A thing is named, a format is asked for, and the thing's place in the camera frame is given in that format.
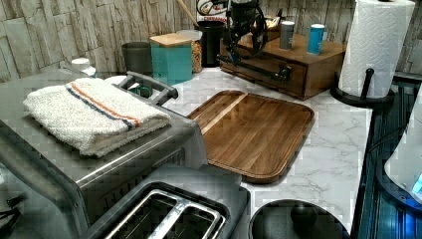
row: wooden tray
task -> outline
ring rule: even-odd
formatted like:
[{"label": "wooden tray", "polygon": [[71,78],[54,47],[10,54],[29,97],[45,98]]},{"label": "wooden tray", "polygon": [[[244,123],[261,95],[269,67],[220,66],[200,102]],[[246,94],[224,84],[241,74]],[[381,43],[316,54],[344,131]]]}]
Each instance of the wooden tray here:
[{"label": "wooden tray", "polygon": [[299,104],[226,91],[188,117],[201,127],[210,164],[249,182],[269,183],[299,151],[314,112]]}]

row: black paper towel holder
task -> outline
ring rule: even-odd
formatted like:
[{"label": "black paper towel holder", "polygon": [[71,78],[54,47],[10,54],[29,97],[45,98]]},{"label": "black paper towel holder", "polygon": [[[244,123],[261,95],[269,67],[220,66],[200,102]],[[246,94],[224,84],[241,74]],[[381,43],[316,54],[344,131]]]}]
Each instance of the black paper towel holder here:
[{"label": "black paper towel holder", "polygon": [[353,96],[342,91],[338,87],[339,80],[337,74],[335,74],[335,86],[331,88],[329,92],[336,100],[353,107],[367,109],[387,108],[394,101],[395,94],[393,91],[391,91],[391,89],[389,90],[387,96],[383,98],[372,99],[367,97],[370,81],[374,73],[375,71],[372,68],[366,69],[366,77],[363,83],[363,89],[360,97]]}]

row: striped towel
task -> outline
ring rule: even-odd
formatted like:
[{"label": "striped towel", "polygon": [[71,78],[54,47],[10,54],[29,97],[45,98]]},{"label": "striped towel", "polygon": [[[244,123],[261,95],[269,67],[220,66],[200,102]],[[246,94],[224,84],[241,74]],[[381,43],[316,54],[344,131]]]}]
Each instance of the striped towel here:
[{"label": "striped towel", "polygon": [[24,105],[56,138],[98,157],[170,124],[168,114],[101,79],[40,89]]}]

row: blue cup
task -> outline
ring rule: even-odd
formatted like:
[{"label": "blue cup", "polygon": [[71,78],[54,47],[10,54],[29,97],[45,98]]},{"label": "blue cup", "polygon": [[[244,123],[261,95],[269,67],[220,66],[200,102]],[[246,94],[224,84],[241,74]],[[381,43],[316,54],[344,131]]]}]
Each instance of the blue cup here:
[{"label": "blue cup", "polygon": [[310,42],[308,43],[308,52],[319,54],[322,45],[322,36],[325,26],[323,24],[312,24],[310,33]]}]

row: countertop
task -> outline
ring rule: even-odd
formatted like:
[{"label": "countertop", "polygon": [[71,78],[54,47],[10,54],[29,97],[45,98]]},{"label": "countertop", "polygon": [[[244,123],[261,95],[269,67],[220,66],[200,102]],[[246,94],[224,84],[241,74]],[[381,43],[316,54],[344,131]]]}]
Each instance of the countertop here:
[{"label": "countertop", "polygon": [[329,91],[299,101],[219,68],[204,69],[194,74],[192,80],[173,87],[179,98],[164,106],[184,116],[226,90],[254,93],[313,109],[313,126],[287,174],[270,184],[241,185],[251,192],[251,216],[269,202],[299,199],[332,213],[350,232],[372,110],[345,105]]}]

